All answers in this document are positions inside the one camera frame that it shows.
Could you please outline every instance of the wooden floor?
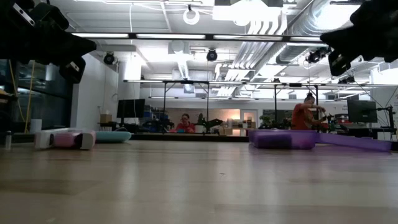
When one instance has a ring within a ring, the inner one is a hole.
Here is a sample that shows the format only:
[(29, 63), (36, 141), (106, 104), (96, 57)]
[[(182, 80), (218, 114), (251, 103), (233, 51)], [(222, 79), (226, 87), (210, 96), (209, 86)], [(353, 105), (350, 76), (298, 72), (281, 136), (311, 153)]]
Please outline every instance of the wooden floor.
[(398, 155), (247, 143), (0, 152), (0, 223), (398, 223)]

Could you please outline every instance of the security camera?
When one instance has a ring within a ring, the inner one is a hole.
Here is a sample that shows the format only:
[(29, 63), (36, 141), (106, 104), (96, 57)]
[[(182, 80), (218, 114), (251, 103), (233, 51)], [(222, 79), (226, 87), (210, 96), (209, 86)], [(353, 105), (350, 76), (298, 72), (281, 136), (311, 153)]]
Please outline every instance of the security camera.
[(209, 49), (209, 52), (207, 53), (207, 61), (209, 62), (214, 62), (215, 60), (217, 60), (217, 53), (216, 53), (216, 49)]
[(114, 52), (107, 52), (104, 57), (104, 63), (107, 65), (114, 65), (116, 62), (118, 62), (118, 60), (114, 57)]

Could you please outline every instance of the person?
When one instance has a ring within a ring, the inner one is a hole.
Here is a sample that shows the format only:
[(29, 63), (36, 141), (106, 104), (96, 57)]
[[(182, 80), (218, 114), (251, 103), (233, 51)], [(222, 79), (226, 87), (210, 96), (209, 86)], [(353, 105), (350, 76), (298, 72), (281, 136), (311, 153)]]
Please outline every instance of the person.
[(325, 109), (321, 106), (314, 105), (315, 98), (312, 93), (308, 93), (307, 97), (304, 99), (304, 103), (299, 103), (294, 107), (293, 117), (292, 117), (292, 129), (293, 130), (311, 130), (313, 125), (320, 124), (325, 121), (325, 119), (315, 120), (313, 118), (310, 108), (319, 109), (325, 112)]
[(177, 125), (176, 130), (184, 130), (185, 133), (195, 133), (195, 125), (189, 122), (188, 114), (183, 114), (181, 116), (181, 123)]

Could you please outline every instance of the black monitor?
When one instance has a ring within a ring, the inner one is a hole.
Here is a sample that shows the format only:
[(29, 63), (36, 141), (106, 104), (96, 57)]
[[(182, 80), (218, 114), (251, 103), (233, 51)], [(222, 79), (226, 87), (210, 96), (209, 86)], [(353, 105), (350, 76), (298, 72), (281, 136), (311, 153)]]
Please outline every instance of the black monitor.
[(347, 100), (348, 119), (351, 122), (377, 123), (376, 102)]
[(143, 118), (144, 117), (145, 100), (119, 100), (117, 117), (121, 118)]

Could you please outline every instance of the ceiling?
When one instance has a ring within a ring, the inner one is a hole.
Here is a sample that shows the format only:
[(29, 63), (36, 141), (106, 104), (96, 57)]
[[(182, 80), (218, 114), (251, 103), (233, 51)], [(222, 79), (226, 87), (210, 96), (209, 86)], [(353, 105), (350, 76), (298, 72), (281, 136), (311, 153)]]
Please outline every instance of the ceiling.
[[(310, 0), (297, 0), (297, 5), (287, 10), (287, 22), (289, 23)], [(50, 0), (50, 3), (60, 8), (64, 16), (70, 22), (70, 32), (130, 32), (130, 4), (104, 4), (103, 2), (78, 2), (74, 0)], [(211, 12), (214, 1), (204, 1), (205, 5), (200, 7), (205, 12)], [(161, 5), (131, 6), (132, 32), (173, 32), (173, 33), (211, 33), (211, 34), (246, 34), (249, 26), (237, 26), (232, 21), (215, 21), (211, 15), (200, 13), (200, 20), (195, 25), (188, 25), (183, 20), (186, 6), (165, 5), (167, 10), (164, 14)], [(115, 46), (122, 46), (125, 51), (115, 52), (120, 61), (126, 61), (130, 57), (129, 47), (135, 45), (146, 61), (142, 67), (142, 74), (171, 73), (178, 69), (176, 61), (168, 59), (169, 40), (97, 40), (97, 57), (102, 57), (106, 51)], [(215, 48), (218, 60), (234, 60), (239, 52), (242, 42), (223, 41), (190, 41), (190, 52), (194, 54), (192, 60), (187, 62), (190, 70), (213, 70), (215, 62), (207, 62), (205, 57), (209, 48)], [(308, 77), (311, 82), (320, 82), (330, 78), (330, 70), (327, 59), (311, 66), (304, 61), (304, 57), (283, 70), (287, 82), (305, 82)], [(363, 62), (353, 63), (353, 67), (359, 67)], [(363, 65), (363, 69), (356, 71), (357, 81), (362, 82), (369, 79), (369, 68), (375, 63)]]

